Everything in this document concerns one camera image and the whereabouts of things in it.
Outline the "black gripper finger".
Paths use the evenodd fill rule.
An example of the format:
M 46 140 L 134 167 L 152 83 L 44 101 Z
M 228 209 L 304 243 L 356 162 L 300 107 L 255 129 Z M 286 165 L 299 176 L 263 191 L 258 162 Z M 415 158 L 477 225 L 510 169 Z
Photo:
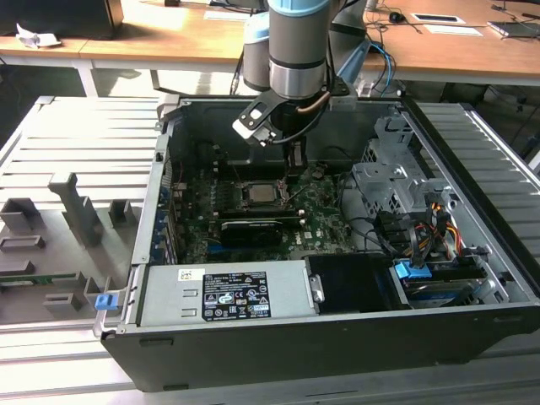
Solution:
M 305 171 L 305 140 L 293 141 L 287 147 L 287 178 L 301 176 Z

